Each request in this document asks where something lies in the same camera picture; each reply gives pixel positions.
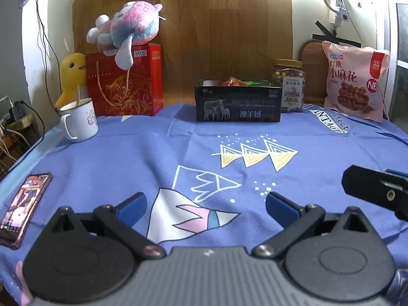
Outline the large green snack packet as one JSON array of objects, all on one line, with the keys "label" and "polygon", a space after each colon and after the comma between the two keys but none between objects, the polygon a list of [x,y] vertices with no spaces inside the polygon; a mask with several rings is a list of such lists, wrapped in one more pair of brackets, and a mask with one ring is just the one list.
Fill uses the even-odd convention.
[{"label": "large green snack packet", "polygon": [[265,86],[264,82],[258,82],[258,81],[248,81],[245,82],[247,86]]}]

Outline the red orange snack packet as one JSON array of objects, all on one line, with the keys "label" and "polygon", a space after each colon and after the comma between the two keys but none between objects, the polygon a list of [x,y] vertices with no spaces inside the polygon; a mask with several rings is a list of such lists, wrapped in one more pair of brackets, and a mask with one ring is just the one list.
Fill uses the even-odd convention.
[{"label": "red orange snack packet", "polygon": [[236,87],[236,86],[248,86],[245,82],[231,76],[226,81],[221,83],[221,86]]}]

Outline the blue printed tablecloth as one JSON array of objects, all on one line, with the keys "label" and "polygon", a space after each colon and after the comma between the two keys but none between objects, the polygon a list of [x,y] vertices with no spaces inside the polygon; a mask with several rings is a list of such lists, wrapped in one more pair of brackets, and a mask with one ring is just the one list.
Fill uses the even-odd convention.
[{"label": "blue printed tablecloth", "polygon": [[51,129],[1,183],[1,210],[6,211],[27,175],[49,172],[53,177],[21,247],[1,248],[1,284],[18,305],[30,301],[21,264],[61,206],[90,212],[142,192],[147,212],[134,228],[166,250],[252,249],[280,230],[265,210],[271,191],[329,212],[361,208],[395,258],[388,298],[394,305],[407,304],[407,223],[348,196],[341,185],[343,172],[353,164],[407,171],[407,134],[395,124],[314,105],[284,113],[277,123],[197,122],[195,108],[186,104],[154,117],[97,122],[97,135],[75,144],[61,127]]}]

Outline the white enamel mug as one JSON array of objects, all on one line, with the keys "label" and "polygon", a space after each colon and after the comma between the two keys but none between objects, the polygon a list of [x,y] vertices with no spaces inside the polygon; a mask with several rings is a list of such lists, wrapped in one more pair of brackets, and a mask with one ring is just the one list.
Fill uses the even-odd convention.
[{"label": "white enamel mug", "polygon": [[79,104],[73,101],[62,106],[60,113],[60,124],[67,140],[77,143],[97,134],[98,123],[91,98],[81,99]]}]

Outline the pink snack bag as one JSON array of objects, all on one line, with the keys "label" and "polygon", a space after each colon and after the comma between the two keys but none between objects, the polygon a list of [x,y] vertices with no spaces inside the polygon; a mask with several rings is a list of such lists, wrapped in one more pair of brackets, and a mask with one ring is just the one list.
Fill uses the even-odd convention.
[{"label": "pink snack bag", "polygon": [[385,104],[380,79],[389,70],[387,50],[322,42],[328,60],[324,107],[381,122]]}]

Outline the red gift bag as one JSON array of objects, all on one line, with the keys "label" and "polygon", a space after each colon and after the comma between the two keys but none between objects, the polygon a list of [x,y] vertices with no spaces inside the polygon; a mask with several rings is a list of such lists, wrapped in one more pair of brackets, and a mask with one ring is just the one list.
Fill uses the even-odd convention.
[{"label": "red gift bag", "polygon": [[161,46],[134,46],[131,52],[128,70],[104,53],[86,56],[87,91],[97,116],[154,116],[163,108]]}]

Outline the clear nut jar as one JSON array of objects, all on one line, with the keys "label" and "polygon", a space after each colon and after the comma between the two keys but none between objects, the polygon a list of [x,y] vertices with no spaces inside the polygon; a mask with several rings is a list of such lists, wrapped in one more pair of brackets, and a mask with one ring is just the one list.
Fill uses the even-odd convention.
[{"label": "clear nut jar", "polygon": [[273,60],[272,83],[282,88],[282,113],[301,113],[304,103],[305,74],[301,61]]}]

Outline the black sheep-print box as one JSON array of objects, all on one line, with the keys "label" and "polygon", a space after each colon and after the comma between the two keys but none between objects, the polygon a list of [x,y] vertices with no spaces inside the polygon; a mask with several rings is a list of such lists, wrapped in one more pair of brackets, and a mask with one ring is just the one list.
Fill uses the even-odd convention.
[{"label": "black sheep-print box", "polygon": [[267,81],[253,86],[223,86],[201,80],[194,87],[199,122],[279,122],[282,88]]}]

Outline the black power adapter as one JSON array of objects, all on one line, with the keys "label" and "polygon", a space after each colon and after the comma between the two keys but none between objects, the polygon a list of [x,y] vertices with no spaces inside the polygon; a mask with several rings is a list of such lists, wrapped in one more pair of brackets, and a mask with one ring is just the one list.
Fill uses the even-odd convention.
[{"label": "black power adapter", "polygon": [[24,101],[16,101],[13,106],[9,109],[10,114],[10,122],[14,123],[17,120],[20,120],[26,115],[25,111],[25,102]]}]

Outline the brown wooden chair back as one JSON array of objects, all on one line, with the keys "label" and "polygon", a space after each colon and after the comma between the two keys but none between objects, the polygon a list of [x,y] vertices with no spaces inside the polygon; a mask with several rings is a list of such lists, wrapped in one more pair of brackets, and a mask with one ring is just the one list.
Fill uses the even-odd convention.
[{"label": "brown wooden chair back", "polygon": [[326,78],[328,60],[322,48],[322,42],[308,40],[299,49],[299,61],[305,73],[304,101],[307,104],[324,105],[326,98]]}]

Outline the yellow duck plush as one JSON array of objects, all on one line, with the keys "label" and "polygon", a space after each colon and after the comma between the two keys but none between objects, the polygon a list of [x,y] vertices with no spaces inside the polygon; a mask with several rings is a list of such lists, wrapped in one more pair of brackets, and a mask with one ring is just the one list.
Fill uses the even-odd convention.
[{"label": "yellow duck plush", "polygon": [[81,87],[86,85],[85,59],[84,54],[73,53],[62,60],[59,67],[62,94],[55,103],[57,110],[77,101]]}]

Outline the white power strip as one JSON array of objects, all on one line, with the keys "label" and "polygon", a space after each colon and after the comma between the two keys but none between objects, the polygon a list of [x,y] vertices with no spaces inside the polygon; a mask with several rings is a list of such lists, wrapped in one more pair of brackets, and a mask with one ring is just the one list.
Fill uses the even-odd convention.
[{"label": "white power strip", "polygon": [[349,12],[344,0],[330,0],[330,7],[328,19],[334,28],[341,27],[345,22],[350,22]]}]

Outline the pastel plush toy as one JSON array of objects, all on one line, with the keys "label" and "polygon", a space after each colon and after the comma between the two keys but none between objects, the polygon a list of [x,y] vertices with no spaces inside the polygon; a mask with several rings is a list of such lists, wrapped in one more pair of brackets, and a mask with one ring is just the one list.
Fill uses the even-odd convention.
[{"label": "pastel plush toy", "polygon": [[132,48],[148,44],[159,31],[162,4],[132,1],[123,5],[113,17],[100,15],[86,34],[86,41],[102,52],[115,55],[116,65],[127,70],[133,65]]}]

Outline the wooden board backdrop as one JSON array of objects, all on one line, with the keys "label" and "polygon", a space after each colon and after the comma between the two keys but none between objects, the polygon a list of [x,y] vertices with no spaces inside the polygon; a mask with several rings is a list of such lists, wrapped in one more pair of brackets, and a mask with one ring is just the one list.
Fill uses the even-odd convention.
[{"label": "wooden board backdrop", "polygon": [[[99,15],[137,0],[74,0],[76,51]],[[156,41],[162,48],[164,103],[194,102],[199,80],[267,80],[275,59],[292,57],[291,0],[144,0],[162,4]]]}]

